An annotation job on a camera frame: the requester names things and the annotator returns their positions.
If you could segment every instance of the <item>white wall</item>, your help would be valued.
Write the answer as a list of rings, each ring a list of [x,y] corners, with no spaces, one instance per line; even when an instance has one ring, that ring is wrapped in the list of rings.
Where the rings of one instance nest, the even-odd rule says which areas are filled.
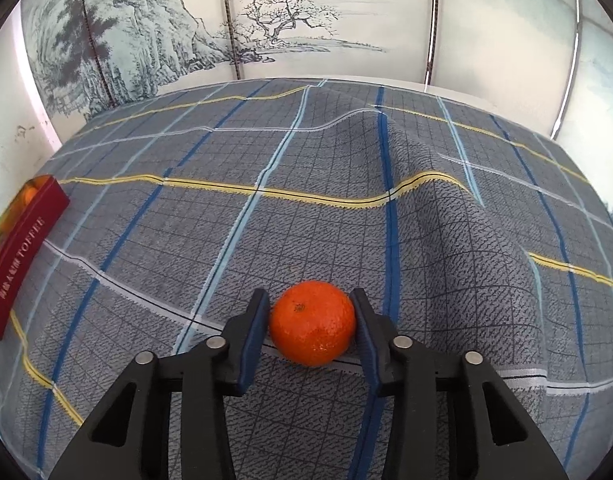
[[[237,23],[255,27],[242,16],[247,1],[231,0],[232,15]],[[265,62],[259,57],[245,63],[244,78],[340,73],[423,82],[431,0],[311,1],[320,9],[312,23],[322,18],[321,6],[328,6],[335,14],[331,27],[310,28],[298,21],[295,29],[283,31],[282,44],[257,48]],[[91,31],[104,54],[102,71],[110,93],[118,102],[235,78],[231,46],[224,38],[222,0],[85,3],[90,21],[97,19]],[[76,7],[71,0],[22,0],[30,64],[62,138],[109,102],[93,60],[81,59],[80,53],[88,54],[89,48],[86,31],[77,27],[82,20]],[[256,30],[259,35],[262,29]],[[61,77],[69,71],[77,73],[74,80]]]
[[[551,133],[575,37],[575,0],[440,0],[431,83]]]
[[[581,0],[580,58],[558,142],[613,209],[613,24]]]
[[[0,30],[0,214],[54,152],[24,85],[13,25],[12,15]]]

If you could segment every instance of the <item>white stripe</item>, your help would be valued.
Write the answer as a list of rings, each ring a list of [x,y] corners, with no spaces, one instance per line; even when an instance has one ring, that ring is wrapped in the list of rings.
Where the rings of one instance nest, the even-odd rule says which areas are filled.
[[[441,158],[444,158],[445,160],[449,160],[451,162],[455,162],[456,164],[460,164],[462,165],[463,162],[461,160],[459,160],[459,158],[454,158],[452,156],[448,156],[448,155],[443,155],[442,153],[438,153],[438,156],[440,156]],[[548,195],[551,198],[555,198],[556,200],[560,200],[560,202],[563,202],[565,204],[567,204],[568,206],[571,206],[575,209],[577,209],[578,211],[581,211],[582,213],[586,214],[587,216],[589,216],[589,218],[592,218],[593,220],[595,220],[597,223],[604,225],[605,227],[611,229],[613,231],[613,225],[609,224],[608,222],[605,222],[602,218],[600,218],[599,216],[594,215],[593,213],[588,212],[586,209],[580,207],[579,205],[577,205],[575,202],[571,202],[570,200],[567,200],[564,197],[561,197],[560,195],[549,191],[548,189],[544,189],[543,187],[540,186],[534,186],[532,183],[527,182],[526,180],[522,180],[521,178],[517,178],[514,177],[508,173],[504,173],[504,171],[500,171],[500,170],[496,170],[494,168],[488,168],[487,166],[480,166],[479,164],[474,164],[473,162],[468,162],[468,165],[471,166],[472,168],[475,168],[476,170],[481,170],[481,171],[486,171],[488,173],[493,173],[499,176],[503,176],[504,178],[507,178],[508,180],[512,180],[514,182],[516,182],[517,184],[520,184],[521,186],[525,186],[525,187],[529,187],[535,191],[539,191],[542,194]]]
[[[442,109],[442,113],[444,114],[444,118],[446,119],[447,124],[449,125],[449,130],[451,131],[451,136],[453,137],[453,141],[455,142],[456,150],[458,150],[460,159],[463,162],[462,167],[465,172],[465,177],[467,178],[467,183],[469,184],[469,187],[471,188],[471,193],[475,197],[475,199],[478,201],[478,203],[482,207],[485,207],[485,202],[482,200],[482,196],[480,195],[480,190],[477,187],[477,181],[475,180],[475,175],[471,171],[469,157],[467,156],[467,150],[464,147],[464,144],[462,144],[462,139],[460,138],[458,129],[456,128],[456,125],[453,123],[453,120],[451,119],[451,115],[449,114],[449,110],[445,106],[444,101],[442,101],[442,98],[439,96],[436,96],[436,100],[438,104],[440,105],[440,108]]]
[[[146,107],[148,106],[148,104],[142,106],[139,111],[141,112],[142,110],[144,110]],[[104,143],[104,140],[108,139],[110,136],[112,136],[112,134],[114,134],[115,132],[117,132],[122,126],[124,125],[124,123],[120,123],[118,124],[115,128],[112,128],[109,133],[107,133],[103,138],[102,138],[102,142]],[[85,160],[85,158],[87,158],[89,155],[91,155],[91,153],[94,150],[94,147],[90,147],[90,148],[79,148],[77,150],[73,150],[71,153],[76,153],[76,152],[80,152],[82,150],[88,150],[83,156],[81,156],[80,159],[78,159],[78,161],[72,165],[67,171],[64,172],[64,175],[62,176],[62,178],[66,178],[69,176],[69,174],[75,170],[75,168],[78,168],[80,166],[80,164],[82,164]]]
[[[553,153],[551,153],[551,151],[548,149],[548,147],[545,146],[544,142],[542,142],[540,137],[538,135],[536,135],[536,134],[533,134],[533,136],[536,137],[536,139],[540,143],[540,145],[547,151],[547,154],[549,155],[549,157],[551,157],[552,160],[555,160],[555,157],[553,156]],[[573,184],[571,184],[571,180],[569,179],[568,175],[566,175],[565,172],[562,171],[561,167],[558,166],[557,168],[560,171],[560,173],[562,174],[563,178],[567,181],[567,184],[569,185],[569,187],[571,188],[571,191],[573,191],[573,194],[577,198],[577,201],[579,202],[580,207],[584,211],[584,213],[586,215],[587,222],[589,223],[589,227],[591,228],[591,232],[593,233],[593,237],[595,238],[595,241],[596,241],[596,243],[598,245],[598,249],[600,250],[600,254],[602,255],[602,259],[604,260],[604,264],[605,264],[605,266],[607,268],[607,275],[609,276],[610,279],[613,280],[613,269],[611,268],[611,263],[609,262],[609,259],[607,258],[607,255],[604,252],[604,248],[602,247],[602,242],[600,242],[600,237],[598,236],[598,233],[595,230],[595,227],[593,225],[593,222],[591,221],[589,213],[586,211],[583,199],[582,199],[582,197],[580,197],[580,194],[577,192],[577,189],[573,186]],[[613,444],[613,432],[611,433],[611,438],[609,439],[609,449],[611,448],[612,444]]]
[[[547,393],[551,396],[581,396],[596,394],[613,388],[613,378],[597,383],[547,383]]]
[[[218,257],[216,258],[213,267],[209,271],[209,274],[202,285],[202,290],[200,290],[200,293],[196,298],[195,304],[191,309],[191,314],[194,318],[195,316],[202,316],[206,311],[206,308],[208,307],[208,302],[213,297],[213,293],[218,287],[219,280],[222,277],[222,274],[224,273],[224,270],[229,263],[231,254],[235,250],[235,245],[240,239],[242,231],[244,230],[248,219],[251,216],[251,213],[253,212],[258,201],[260,200],[260,192],[264,190],[264,186],[266,185],[269,175],[278,165],[280,158],[286,150],[286,146],[289,144],[289,142],[291,142],[291,139],[295,135],[295,128],[299,126],[300,122],[302,121],[302,118],[304,117],[304,110],[307,108],[307,98],[309,97],[309,90],[311,88],[313,87],[311,85],[308,85],[304,89],[302,93],[302,99],[298,107],[298,113],[293,119],[293,124],[291,124],[290,128],[286,131],[285,136],[280,141],[273,155],[271,155],[267,166],[258,175],[255,182],[256,191],[252,195],[249,195],[249,197],[246,199],[243,208],[240,210],[240,213],[235,219],[231,230],[226,236],[224,243],[222,244],[222,247],[218,253]],[[189,328],[182,330],[178,334],[178,338],[176,339],[175,345],[173,347],[173,353],[177,354],[181,352],[186,352],[191,337],[192,333],[189,325]]]
[[[2,402],[2,391],[0,389],[0,403],[1,402]],[[12,446],[8,442],[6,434],[3,431],[1,431],[1,429],[0,429],[0,438],[2,439],[2,442],[4,443],[4,445],[6,446],[6,449],[8,449],[9,452],[15,457],[17,462],[23,464],[25,467],[27,467],[30,471],[33,471],[35,474],[40,475],[41,478],[45,478],[44,473],[40,471],[40,469],[38,469],[35,465],[30,463],[26,459],[26,457],[22,453],[20,453],[20,451],[16,447]]]
[[[62,261],[75,265],[80,269],[84,270],[92,278],[99,280],[102,286],[109,288],[109,290],[112,290],[119,296],[122,296],[123,298],[126,298],[133,303],[136,303],[138,306],[141,306],[142,308],[145,308],[153,312],[154,314],[157,314],[158,316],[166,317],[167,319],[179,323],[182,326],[189,322],[189,312],[179,309],[178,307],[171,306],[160,300],[156,300],[155,298],[149,296],[148,294],[145,294],[144,292],[137,291],[130,285],[127,285],[126,283],[120,282],[119,280],[110,277],[103,270],[99,269],[98,267],[95,267],[86,258],[69,254],[66,251],[58,248],[55,244],[49,242],[48,240],[44,241],[44,245],[49,250],[51,250],[53,254],[61,258]],[[222,330],[224,330],[224,324],[216,323],[203,317],[197,317],[195,320],[192,321],[192,323],[195,325],[194,329],[197,332],[207,336],[219,335],[222,333]],[[264,340],[262,353],[286,359],[280,353],[280,351],[275,348],[273,341],[271,341],[269,338],[265,338]],[[349,356],[344,356],[334,362],[331,362],[325,365],[324,368],[328,370],[343,370],[347,372],[352,372],[354,374],[362,373],[362,367],[360,365],[359,359]]]
[[[527,375],[542,375],[547,376],[547,371],[544,368],[507,368],[506,366],[496,366],[495,371],[498,372],[501,378],[527,376]]]
[[[538,293],[538,310],[539,310],[539,316],[540,316],[540,333],[541,333],[541,339],[542,339],[542,352],[548,352],[548,347],[547,347],[547,336],[545,334],[545,318],[544,318],[544,307],[543,307],[543,301],[542,301],[542,278],[540,276],[540,270],[538,269],[537,264],[535,263],[535,261],[533,260],[533,258],[531,256],[529,256],[529,254],[522,249],[522,253],[524,254],[524,257],[527,259],[527,261],[529,262],[529,266],[531,267],[531,271],[533,272],[533,277],[536,280],[536,291]],[[545,361],[547,360],[545,354],[542,354],[542,357],[545,359]]]
[[[345,119],[348,119],[349,117],[352,117],[353,115],[362,114],[365,112],[370,112],[372,114],[379,114],[379,111],[376,110],[375,108],[358,108],[357,110],[346,112],[343,115],[331,121],[328,121],[325,124],[322,124],[321,126],[312,126],[310,128],[296,128],[295,131],[296,132],[320,132],[322,130],[331,128],[332,126],[335,126],[336,124],[341,123],[342,121],[344,121]],[[157,136],[167,137],[167,136],[184,135],[190,132],[197,132],[199,130],[204,130],[207,132],[285,132],[286,127],[285,128],[212,128],[210,126],[194,126],[192,128],[186,128],[185,130],[177,130],[173,132],[160,132],[158,134],[131,136],[131,137],[126,137],[125,139],[113,139],[113,140],[108,140],[107,142],[98,142],[97,144],[92,144],[91,146],[85,146],[83,148],[77,148],[76,150],[71,150],[70,152],[59,153],[59,155],[56,155],[55,158],[61,158],[63,156],[72,155],[73,153],[78,153],[78,152],[82,152],[84,150],[90,150],[93,148],[99,148],[101,146],[107,146],[109,144],[115,144],[116,142],[127,142],[128,140],[138,140],[138,139],[151,139],[152,137],[157,137]]]
[[[205,97],[205,99],[208,99],[209,97],[211,97],[212,95],[216,94],[217,92],[219,92],[222,88],[226,87],[228,85],[228,83],[225,83],[224,85],[222,85],[220,88],[216,89],[215,91],[213,91],[211,94],[207,95]],[[188,110],[187,112],[185,112],[182,116],[177,117],[173,123],[170,124],[169,127],[173,126],[176,122],[178,122],[184,115],[186,115],[190,110]],[[122,166],[122,169],[115,174],[115,176],[119,176],[122,173],[124,173],[126,170],[128,170],[128,168],[133,164],[133,162],[136,160],[136,158],[138,158],[139,155],[141,155],[141,153],[143,153],[146,149],[148,149],[156,140],[158,139],[158,137],[154,137],[154,139],[151,140],[151,142],[148,142],[141,150],[139,150],[139,152],[135,153],[125,164],[124,166]],[[75,225],[75,227],[73,228],[73,230],[71,231],[71,234],[69,234],[68,238],[66,239],[65,243],[64,243],[64,248],[68,248],[69,245],[71,244],[71,242],[74,240],[75,236],[77,235],[77,233],[80,231],[80,229],[82,228],[82,226],[84,225],[84,223],[86,222],[86,220],[89,218],[89,215],[91,214],[91,212],[93,212],[93,210],[96,208],[96,206],[100,203],[100,200],[102,200],[102,198],[104,197],[104,195],[106,194],[106,192],[109,190],[110,185],[105,186],[101,192],[98,193],[97,197],[95,198],[95,200],[93,201],[93,203],[91,203],[91,205],[89,206],[89,208],[85,211],[84,215],[80,218],[80,220],[78,221],[78,223]],[[51,276],[53,275],[53,273],[55,272],[55,270],[58,268],[58,265],[60,263],[60,258],[56,258],[55,261],[53,262],[53,264],[51,265],[50,269],[48,270],[48,273],[46,274],[44,280],[42,281],[42,285],[40,286],[40,290],[37,293],[34,301],[33,301],[33,306],[30,310],[29,313],[29,317],[27,319],[27,322],[24,325],[24,333],[27,334],[29,333],[29,328],[31,323],[33,322],[33,319],[35,318],[35,313],[37,312],[38,309],[38,305],[40,304],[40,300],[42,298],[42,295],[44,294],[44,291],[46,290],[46,287],[48,286],[48,282],[51,279]],[[18,354],[16,355],[15,358],[15,362],[13,364],[13,370],[18,370],[18,365],[20,363],[20,359],[22,358],[22,345],[20,345],[20,349],[18,351]],[[9,391],[11,389],[11,384],[13,384],[13,375],[14,373],[11,373],[11,380],[6,388],[6,391],[4,393],[4,397],[2,399],[2,405],[4,405],[7,401],[8,395],[9,395]]]

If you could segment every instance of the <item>orange candy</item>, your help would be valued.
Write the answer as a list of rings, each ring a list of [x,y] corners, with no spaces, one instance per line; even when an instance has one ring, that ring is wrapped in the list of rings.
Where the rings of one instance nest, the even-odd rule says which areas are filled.
[[[22,199],[24,200],[24,205],[29,205],[30,201],[33,200],[33,197],[36,195],[38,190],[33,186],[25,186],[24,191],[22,192]]]
[[[324,282],[302,282],[280,296],[270,313],[270,337],[288,359],[319,366],[349,348],[355,311],[349,297]]]

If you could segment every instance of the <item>red box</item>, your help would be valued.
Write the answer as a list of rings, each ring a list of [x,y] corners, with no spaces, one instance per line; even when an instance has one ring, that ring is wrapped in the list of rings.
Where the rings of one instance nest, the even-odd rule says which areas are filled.
[[[0,248],[0,340],[31,262],[69,202],[58,181],[48,177]]]

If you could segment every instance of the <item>light blue stripe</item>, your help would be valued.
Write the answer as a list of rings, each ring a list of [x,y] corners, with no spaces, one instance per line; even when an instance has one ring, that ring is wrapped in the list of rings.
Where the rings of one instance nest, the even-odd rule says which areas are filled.
[[[509,137],[509,133],[500,124],[498,119],[496,119],[492,114],[489,114],[489,117],[491,118],[493,123],[498,127],[498,129],[503,133],[504,138],[508,140],[509,142],[511,142],[511,137]],[[517,157],[517,159],[520,161],[520,164],[522,164],[522,167],[524,168],[524,171],[527,174],[531,183],[534,186],[536,186],[536,188],[539,187],[538,181],[533,176],[533,172],[531,171],[531,168],[526,163],[524,158],[522,158],[522,155],[520,155],[520,150],[518,149],[518,147],[515,144],[512,144],[511,146],[513,147],[513,152],[515,153],[515,156]],[[560,224],[555,218],[553,211],[551,211],[551,208],[549,207],[549,203],[547,202],[547,199],[545,198],[545,196],[541,192],[537,191],[537,189],[536,189],[536,192],[538,193],[538,198],[540,202],[542,203],[542,207],[544,208],[545,212],[549,216],[549,219],[551,220],[551,223],[553,224],[553,228],[555,229],[555,235],[557,236],[558,244],[560,245],[560,253],[562,254],[562,258],[567,264],[571,264],[571,261],[569,260],[569,255],[567,252],[567,244],[565,243],[565,236],[562,233]],[[577,338],[577,343],[578,343],[578,352],[580,352],[580,361],[583,366],[584,380],[588,382],[586,357],[584,355],[583,314],[580,308],[580,298],[578,296],[577,285],[575,284],[575,274],[569,271],[567,272],[567,277],[569,279],[569,285],[571,288],[571,299],[573,300],[573,311],[575,313],[575,332],[576,332],[576,338]]]
[[[146,103],[145,105],[143,105],[141,108],[138,108],[137,113],[139,114],[142,110],[144,110],[145,108],[147,108],[149,105],[151,105],[152,103]],[[117,132],[122,126],[125,126],[126,123],[122,122],[119,123],[115,128],[113,128],[108,134],[106,134],[102,140],[100,142],[104,142],[105,140],[107,140],[110,136],[112,136],[112,134],[114,134],[115,132]],[[84,155],[71,167],[68,169],[68,171],[63,175],[62,178],[66,178],[69,176],[69,174],[75,170],[75,168],[78,168],[80,166],[80,164],[82,164],[85,160],[85,158],[87,158],[89,155],[91,155],[91,152],[95,149],[95,146],[92,146],[87,152],[84,152]]]
[[[203,98],[202,101],[204,101],[204,100],[208,99],[209,97],[211,97],[212,95],[216,94],[216,92],[219,92],[222,88],[226,87],[227,85],[228,85],[228,83],[224,83],[224,85],[222,85],[221,88],[215,89],[211,94],[209,94],[205,98]],[[155,136],[145,146],[143,146],[133,156],[131,156],[131,158],[124,164],[123,168],[118,173],[116,173],[114,175],[114,177],[117,177],[120,174],[125,173],[125,171],[128,170],[128,168],[133,164],[133,162],[135,162],[147,149],[149,149],[155,143],[156,140],[158,140],[163,134],[165,134],[167,131],[169,131],[171,128],[173,128],[177,123],[179,123],[182,119],[184,119],[188,114],[190,114],[193,110],[195,110],[195,108],[197,108],[198,105],[202,101],[199,101],[196,104],[194,104],[193,106],[189,107],[187,110],[185,110],[185,112],[183,114],[178,115],[173,121],[171,121],[171,123],[163,131],[161,131],[160,134]],[[170,171],[171,171],[171,169],[167,170],[167,172],[165,172],[165,176],[168,176],[168,173],[170,173]],[[94,207],[95,205],[97,205],[97,203],[100,201],[100,199],[106,193],[106,191],[109,189],[109,187],[110,186],[105,186],[104,190],[100,193],[100,195],[97,197],[97,199],[93,203],[93,205],[91,205],[91,207]],[[157,194],[159,193],[159,191],[161,189],[162,189],[161,187],[157,187],[156,188],[155,192],[152,193],[151,197],[149,197],[149,200],[147,200],[144,203],[144,205],[142,206],[140,212],[143,212],[143,211],[145,211],[148,208],[150,202],[157,196]],[[125,230],[125,234],[123,234],[122,237],[120,237],[120,239],[116,243],[113,251],[119,250],[119,246],[122,245],[123,238],[126,239],[126,235],[127,235],[127,231]],[[102,267],[101,267],[102,270],[106,270],[106,268],[108,267],[108,265],[110,263],[110,260],[112,259],[113,251],[111,253],[109,253],[109,256],[107,257],[105,262],[102,264]],[[93,297],[94,292],[95,292],[98,284],[99,284],[98,280],[93,280],[93,282],[91,283],[91,286],[89,287],[89,289],[87,290],[86,294],[82,298],[82,302],[80,304],[80,307],[77,309],[77,312],[75,313],[75,316],[74,316],[74,318],[72,320],[71,326],[69,327],[69,330],[67,331],[67,333],[66,333],[66,335],[64,337],[64,341],[62,342],[62,347],[60,349],[58,358],[56,359],[55,367],[54,367],[53,374],[52,374],[52,377],[51,377],[51,380],[53,381],[53,383],[57,383],[58,380],[59,380],[59,375],[60,375],[62,363],[64,362],[64,359],[66,357],[66,352],[68,350],[68,346],[69,346],[69,344],[71,342],[71,339],[74,336],[75,330],[76,330],[77,325],[78,325],[78,323],[79,323],[79,321],[80,321],[80,319],[81,319],[81,317],[82,317],[82,315],[84,313],[84,310],[86,309],[88,301],[90,301],[90,299]],[[45,400],[43,416],[42,416],[42,423],[40,424],[40,436],[39,436],[39,439],[38,439],[38,467],[40,469],[42,469],[43,465],[44,465],[43,462],[44,462],[44,451],[45,451],[45,444],[46,444],[46,434],[48,432],[48,425],[49,425],[49,419],[50,419],[50,414],[51,414],[52,403],[53,403],[53,395],[52,395],[52,392],[49,391],[46,394],[46,400]]]
[[[242,235],[242,232],[244,231],[247,222],[251,218],[253,210],[255,209],[257,203],[260,201],[261,193],[259,193],[259,191],[264,189],[264,186],[266,186],[270,174],[278,167],[278,164],[280,163],[280,158],[282,158],[282,155],[286,151],[286,147],[291,142],[291,139],[293,139],[296,133],[296,128],[300,125],[302,119],[304,118],[304,111],[307,108],[307,98],[309,96],[309,90],[311,88],[312,86],[307,86],[302,93],[302,99],[298,107],[298,113],[295,119],[293,119],[293,123],[291,124],[289,130],[286,132],[285,136],[280,141],[275,152],[269,159],[269,163],[267,164],[267,166],[258,175],[258,178],[255,182],[256,192],[250,195],[249,198],[246,200],[244,207],[238,214],[237,219],[235,219],[235,222],[232,225],[231,230],[229,231],[229,234],[224,240],[224,244],[222,245],[218,257],[216,258],[212,269],[206,277],[204,285],[202,286],[202,290],[200,290],[200,293],[195,303],[193,304],[193,307],[191,309],[192,320],[195,320],[198,316],[202,317],[204,312],[206,311],[208,303],[213,297],[216,288],[218,287],[220,278],[222,277],[226,266],[228,266],[229,259],[231,258],[231,255],[235,250],[235,246],[237,245],[237,242],[240,239],[240,236]],[[178,337],[175,341],[175,345],[173,346],[173,354],[186,352],[189,348],[190,341],[193,336],[193,330],[190,329],[191,323],[192,321],[187,323],[187,325],[178,334]]]
[[[533,136],[538,140],[538,142],[540,143],[542,148],[547,152],[551,160],[555,160],[553,153],[551,153],[551,150],[549,150],[549,148],[544,144],[544,142],[542,142],[542,139],[540,139],[539,134],[533,134]],[[567,184],[571,188],[571,191],[573,191],[573,194],[575,195],[575,198],[577,199],[578,204],[580,205],[580,208],[584,212],[584,215],[586,216],[589,227],[591,228],[591,232],[593,233],[593,237],[595,238],[595,241],[600,250],[600,254],[602,255],[602,259],[604,260],[604,264],[607,268],[607,275],[609,276],[610,279],[613,280],[613,269],[611,268],[611,263],[609,262],[607,254],[604,252],[604,248],[602,247],[602,242],[600,242],[600,237],[598,236],[598,232],[595,229],[595,225],[591,221],[591,217],[589,216],[589,213],[586,210],[582,197],[580,196],[576,188],[571,183],[571,180],[569,180],[569,177],[567,176],[567,174],[564,171],[562,171],[562,168],[560,166],[557,166],[557,169],[560,172],[560,174],[564,177],[564,179],[567,181]],[[613,295],[613,287],[610,286],[609,288],[611,290],[611,294]],[[613,432],[611,433],[611,438],[609,439],[609,448],[611,448],[612,445],[613,445]]]
[[[529,261],[529,265],[531,266],[531,270],[533,271],[533,277],[536,280],[536,293],[538,294],[538,310],[540,314],[540,329],[542,330],[542,352],[544,352],[544,360],[540,364],[546,365],[547,336],[545,335],[545,317],[542,305],[542,278],[540,276],[540,270],[538,269],[536,263],[533,261],[533,258],[530,257],[524,249],[522,250],[522,252]]]
[[[225,88],[226,86],[228,86],[228,82],[224,83],[222,86],[220,86],[219,88],[216,88],[213,92],[211,92],[209,95],[207,95],[204,99],[202,99],[202,101],[209,99],[210,97],[212,97],[213,95],[215,95],[216,93],[218,93],[219,91],[221,91],[223,88]],[[167,126],[167,128],[165,128],[161,134],[166,133],[168,130],[170,130],[173,126],[175,126],[186,114],[188,114],[190,112],[190,110],[187,110],[183,115],[179,116],[176,118],[176,120],[174,120],[171,124],[169,124],[169,126]],[[149,147],[151,147],[151,145],[159,138],[159,136],[154,137],[152,140],[150,140],[141,150],[139,150],[138,153],[136,153],[135,155],[133,155],[124,166],[122,166],[122,169],[116,173],[114,175],[114,178],[117,176],[120,176],[122,173],[124,173],[126,170],[128,170],[128,168],[133,164],[133,162],[135,162],[136,158],[138,158],[139,155],[141,155],[142,153],[144,153],[144,151],[146,151],[147,149],[149,149]],[[97,207],[97,205],[100,203],[100,200],[102,200],[102,198],[104,197],[104,195],[106,194],[106,192],[109,190],[109,186],[104,186],[104,188],[102,189],[102,191],[100,193],[98,193],[97,197],[95,198],[95,200],[93,201],[93,203],[91,203],[91,205],[89,206],[89,208],[85,211],[84,215],[82,216],[82,218],[80,218],[80,221],[75,225],[75,227],[73,228],[73,230],[71,231],[71,234],[69,234],[68,238],[66,239],[66,242],[64,243],[64,245],[62,246],[62,250],[65,251],[68,249],[69,245],[71,244],[71,242],[74,240],[74,238],[77,236],[78,232],[80,231],[80,229],[82,228],[82,226],[84,225],[84,223],[87,221],[87,219],[89,218],[89,215],[91,214],[91,212],[93,212],[93,210]],[[33,319],[35,318],[35,314],[36,311],[38,309],[38,305],[40,304],[40,301],[42,300],[42,296],[44,295],[44,292],[46,291],[46,287],[48,286],[48,282],[50,281],[53,273],[55,272],[55,270],[58,268],[58,265],[60,263],[61,259],[59,257],[56,257],[56,259],[54,260],[54,262],[52,263],[50,269],[48,270],[48,273],[46,274],[44,280],[42,281],[42,285],[40,285],[40,290],[38,291],[37,296],[35,297],[35,300],[33,301],[33,307],[30,310],[29,313],[29,318],[27,319],[27,322],[24,326],[24,333],[29,333],[29,328],[31,323],[33,322]],[[16,371],[18,370],[18,366],[20,363],[20,359],[22,358],[22,347],[20,347],[20,350],[15,358],[15,362],[13,364],[13,368],[11,371],[11,380],[7,386],[7,389],[4,393],[4,397],[2,399],[2,406],[4,405],[4,403],[6,402],[9,390],[11,389],[11,385],[13,384],[13,377],[14,374],[16,373]]]
[[[88,121],[83,127],[81,127],[78,132],[75,132],[74,137],[75,136],[77,137],[75,137],[75,140],[73,141],[73,146],[79,145],[82,142],[82,140],[86,137],[86,134],[88,134],[89,132],[92,132],[96,128],[101,128],[102,125],[105,123],[105,121],[109,121],[113,115],[115,115],[117,112],[119,112],[122,109],[123,109],[122,107],[112,108],[111,110],[107,110],[91,118],[91,120]]]
[[[237,83],[237,81],[229,81],[229,83],[230,83],[230,84],[235,84],[235,83]],[[148,105],[150,105],[150,104],[155,103],[156,101],[158,101],[159,99],[161,99],[161,98],[163,98],[163,97],[172,97],[172,96],[175,96],[176,94],[181,94],[181,93],[182,93],[182,94],[186,94],[186,93],[191,92],[191,91],[202,90],[202,89],[207,89],[207,90],[208,90],[208,89],[210,89],[210,88],[213,88],[213,87],[216,87],[216,86],[219,86],[219,85],[220,85],[220,83],[215,83],[215,84],[210,84],[210,85],[206,85],[206,86],[196,86],[196,87],[194,87],[194,88],[184,88],[184,89],[181,89],[181,90],[176,90],[176,91],[173,91],[173,92],[168,92],[167,94],[161,94],[161,95],[157,95],[157,96],[154,96],[154,97],[149,97],[149,99],[146,99],[146,100],[144,100],[144,101],[135,101],[135,102],[133,102],[133,103],[128,103],[128,104],[123,105],[123,106],[121,106],[121,107],[114,108],[114,110],[113,110],[113,111],[114,111],[114,112],[115,112],[116,110],[124,110],[124,111],[126,111],[128,108],[133,108],[134,106],[136,106],[136,105],[138,105],[138,104],[146,104],[146,106],[148,106]],[[175,100],[176,100],[178,97],[181,97],[181,96],[177,96],[177,97],[175,97],[174,99],[171,99],[171,101],[169,101],[169,102],[170,102],[170,103],[172,103],[172,102],[173,102],[173,101],[175,101]],[[93,118],[93,120],[91,120],[91,123],[92,123],[94,120],[97,120],[99,117],[100,117],[99,115],[95,116],[95,117]],[[86,136],[86,134],[88,134],[88,133],[92,132],[92,131],[93,131],[93,130],[96,128],[96,127],[97,127],[97,126],[94,126],[93,128],[89,128],[88,130],[83,131],[83,132],[81,133],[80,139],[78,139],[78,140],[76,141],[76,144],[77,144],[77,143],[79,143],[79,142],[80,142],[80,141],[81,141],[81,140],[82,140],[82,139],[83,139],[83,138]],[[52,157],[51,157],[49,160],[53,160],[54,158],[56,158],[56,155],[53,155],[53,156],[52,156]]]
[[[469,166],[470,163],[469,163],[469,158],[467,156],[467,150],[465,149],[464,144],[462,144],[462,139],[460,139],[460,135],[458,134],[458,129],[456,128],[456,125],[453,123],[453,120],[451,119],[451,115],[449,114],[449,110],[445,106],[442,98],[439,96],[436,96],[436,99],[438,101],[438,104],[440,105],[440,108],[442,108],[442,113],[444,114],[444,118],[447,120],[447,123],[449,124],[449,129],[451,130],[451,136],[453,137],[453,141],[456,143],[458,154],[460,156],[460,159],[463,162],[462,167],[465,170],[465,176],[467,178],[467,184],[469,184],[469,189],[471,190],[471,193],[473,194],[475,199],[478,201],[478,203],[482,207],[484,207],[485,202],[482,200],[482,196],[480,195],[480,190],[478,189],[477,182],[475,181],[475,176],[473,174],[473,171],[471,170],[471,167]]]

